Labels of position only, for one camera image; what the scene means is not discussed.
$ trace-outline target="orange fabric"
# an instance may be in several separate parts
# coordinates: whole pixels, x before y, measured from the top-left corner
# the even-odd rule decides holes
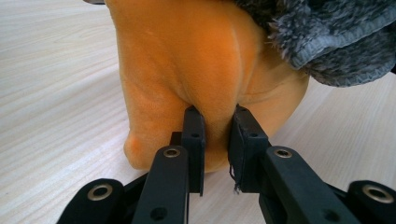
[[[117,30],[120,79],[130,120],[125,153],[148,169],[181,131],[190,105],[205,117],[205,170],[228,165],[236,104],[274,134],[302,100],[308,76],[294,71],[266,33],[232,1],[107,0]]]

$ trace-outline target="fuzzy gray fur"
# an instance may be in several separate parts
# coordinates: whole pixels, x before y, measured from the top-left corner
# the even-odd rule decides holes
[[[354,86],[389,72],[396,64],[396,1],[321,2],[236,0],[259,25],[272,28],[270,38],[293,68],[320,83]]]

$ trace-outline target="black plastic bracket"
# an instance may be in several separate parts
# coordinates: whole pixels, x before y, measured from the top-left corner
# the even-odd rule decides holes
[[[184,112],[181,145],[189,152],[190,192],[200,193],[202,196],[205,175],[205,120],[194,106]]]
[[[237,106],[233,114],[228,160],[235,189],[242,192],[261,191],[257,177],[259,155],[269,146],[268,136],[249,110]]]
[[[396,191],[374,181],[352,182],[345,204],[361,223],[396,223]]]
[[[133,224],[188,223],[189,156],[183,147],[158,150],[134,213]]]
[[[285,208],[286,223],[359,223],[293,149],[269,147],[261,164]]]
[[[124,186],[117,180],[94,180],[78,191],[58,224],[121,223],[126,211],[124,193]]]

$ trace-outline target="white wooden table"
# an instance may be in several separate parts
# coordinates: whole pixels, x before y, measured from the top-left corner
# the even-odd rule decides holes
[[[123,184],[130,167],[115,30],[105,6],[81,0],[2,0],[0,223],[55,223],[97,178]],[[299,151],[341,189],[371,179],[396,189],[396,76],[336,89],[311,80],[271,139]],[[264,223],[258,195],[233,194],[227,171],[191,195],[191,223]]]

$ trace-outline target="metal screw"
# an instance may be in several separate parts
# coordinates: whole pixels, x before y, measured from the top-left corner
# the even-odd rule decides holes
[[[107,183],[96,185],[88,192],[88,199],[91,201],[101,201],[110,196],[112,191],[113,187]]]
[[[373,185],[365,185],[363,187],[363,193],[369,198],[380,203],[393,203],[395,201],[392,195],[387,193],[385,190]]]
[[[290,158],[293,154],[286,149],[277,149],[274,153],[280,158]]]
[[[174,158],[180,155],[180,150],[175,148],[168,148],[163,152],[163,155],[167,158]]]

